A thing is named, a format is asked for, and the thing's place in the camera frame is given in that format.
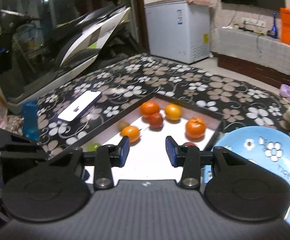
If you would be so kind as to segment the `brown kiwi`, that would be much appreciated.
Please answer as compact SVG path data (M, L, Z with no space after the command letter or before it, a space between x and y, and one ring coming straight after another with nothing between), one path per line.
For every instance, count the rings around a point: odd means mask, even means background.
M118 130L121 132L124 128L130 126L130 124L126 121L119 121L118 122Z

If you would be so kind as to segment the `blue plastic bag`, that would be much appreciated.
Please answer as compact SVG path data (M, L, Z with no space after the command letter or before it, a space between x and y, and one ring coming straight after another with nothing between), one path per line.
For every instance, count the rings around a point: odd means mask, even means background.
M37 100L27 101L23 104L21 115L23 121L23 135L31 140L39 140Z

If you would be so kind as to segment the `red apple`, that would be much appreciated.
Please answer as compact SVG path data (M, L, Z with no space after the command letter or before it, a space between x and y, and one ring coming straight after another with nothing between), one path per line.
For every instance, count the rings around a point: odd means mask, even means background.
M186 143L183 144L183 146L186 146L186 147L188 147L188 146L195 146L195 143L193 143L193 142L186 142Z

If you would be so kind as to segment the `black white scooter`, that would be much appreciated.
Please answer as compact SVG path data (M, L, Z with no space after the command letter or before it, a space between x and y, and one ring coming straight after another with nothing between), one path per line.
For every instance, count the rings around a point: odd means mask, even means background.
M58 25L41 44L21 36L39 17L0 9L0 90L9 105L39 98L90 67L140 53L129 29L131 7L106 1L107 6Z

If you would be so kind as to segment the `orange with stem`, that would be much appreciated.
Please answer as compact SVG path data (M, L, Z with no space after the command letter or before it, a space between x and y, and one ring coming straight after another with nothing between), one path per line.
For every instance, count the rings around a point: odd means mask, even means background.
M186 136L192 139L199 139L205 135L206 123L201 118L191 118L185 126Z

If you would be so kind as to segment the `white smartphone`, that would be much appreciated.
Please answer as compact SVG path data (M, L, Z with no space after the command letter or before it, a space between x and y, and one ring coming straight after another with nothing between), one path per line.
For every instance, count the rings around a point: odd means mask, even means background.
M88 107L94 105L101 97L101 91L87 90L65 108L57 118L65 122L71 122L82 115Z

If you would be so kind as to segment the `covered low cabinet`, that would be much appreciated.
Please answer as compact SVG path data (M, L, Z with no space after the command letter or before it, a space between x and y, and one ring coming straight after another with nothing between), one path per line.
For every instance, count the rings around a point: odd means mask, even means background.
M268 36L237 29L212 31L211 50L218 66L273 87L290 86L290 46Z

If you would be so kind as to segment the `green apple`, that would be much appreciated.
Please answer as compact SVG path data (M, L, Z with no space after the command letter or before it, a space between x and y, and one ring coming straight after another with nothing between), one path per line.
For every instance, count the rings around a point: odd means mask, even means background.
M87 145L88 152L96 151L98 147L100 147L101 144L98 142L90 143Z

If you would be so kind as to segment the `small red tomato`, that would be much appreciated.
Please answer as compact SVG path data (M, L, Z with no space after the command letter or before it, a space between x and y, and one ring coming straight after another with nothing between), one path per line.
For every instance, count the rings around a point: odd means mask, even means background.
M163 117L157 112L148 117L148 123L153 129L160 129L163 127Z

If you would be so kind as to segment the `purple plastic toy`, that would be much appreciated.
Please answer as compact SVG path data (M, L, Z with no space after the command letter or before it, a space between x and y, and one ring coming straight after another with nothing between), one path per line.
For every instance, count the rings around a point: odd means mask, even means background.
M290 100L290 86L286 85L286 84L282 84L280 86L280 92L279 94L284 97L284 98L288 98Z

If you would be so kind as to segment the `floral black tablecloth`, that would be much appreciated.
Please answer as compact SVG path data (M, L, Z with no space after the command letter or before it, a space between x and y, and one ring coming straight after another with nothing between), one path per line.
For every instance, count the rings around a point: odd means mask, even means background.
M219 72L215 66L215 59L189 66L139 54L88 70L38 99L39 141L46 151L58 154L152 92L221 113L222 133L259 125L290 136L285 119L290 100L237 74ZM82 117L71 124L57 118L78 96L92 89L101 91L101 99Z

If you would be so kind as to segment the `white chest freezer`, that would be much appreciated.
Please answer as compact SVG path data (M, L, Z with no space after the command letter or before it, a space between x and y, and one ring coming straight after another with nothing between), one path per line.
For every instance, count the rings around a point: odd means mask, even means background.
M150 54L186 64L210 56L210 3L161 0L148 3L146 14Z

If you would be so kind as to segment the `yellow orange back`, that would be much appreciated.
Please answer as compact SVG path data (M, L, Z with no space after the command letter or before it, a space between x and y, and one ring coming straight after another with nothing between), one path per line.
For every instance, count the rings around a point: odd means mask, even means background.
M170 121L178 121L182 116L181 107L176 104L169 104L165 107L165 117Z

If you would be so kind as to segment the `blue tiger plate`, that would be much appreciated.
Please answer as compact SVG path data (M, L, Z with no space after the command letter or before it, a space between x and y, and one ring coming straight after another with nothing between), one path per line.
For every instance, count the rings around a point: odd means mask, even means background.
M290 137L278 130L249 126L227 133L213 147L206 166L208 204L244 222L278 218L290 225Z

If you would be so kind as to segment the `black white shallow tray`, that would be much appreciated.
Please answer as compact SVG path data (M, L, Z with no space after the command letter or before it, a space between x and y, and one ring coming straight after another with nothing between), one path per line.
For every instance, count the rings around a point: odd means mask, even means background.
M161 129L151 129L140 113L141 104L147 101L156 102L160 109L164 109L170 103L179 105L182 111L181 119L176 122L165 120ZM201 150L209 150L220 133L222 115L156 93L145 96L90 132L79 132L66 143L68 147L80 146L85 151L93 143L116 145L121 140L119 123L125 121L140 130L140 139L131 144L124 167L112 168L114 183L120 180L180 180L182 168L172 167L165 150L165 139L170 135L179 145L187 142L185 126L191 118L204 120L207 126L205 135L201 139L195 139L194 143Z

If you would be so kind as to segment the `blue glass bottle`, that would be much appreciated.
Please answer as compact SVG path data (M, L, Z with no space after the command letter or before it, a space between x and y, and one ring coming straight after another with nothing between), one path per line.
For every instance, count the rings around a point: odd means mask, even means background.
M267 32L267 36L272 37L274 39L278 39L278 28L276 25L276 12L273 12L273 25L272 28Z

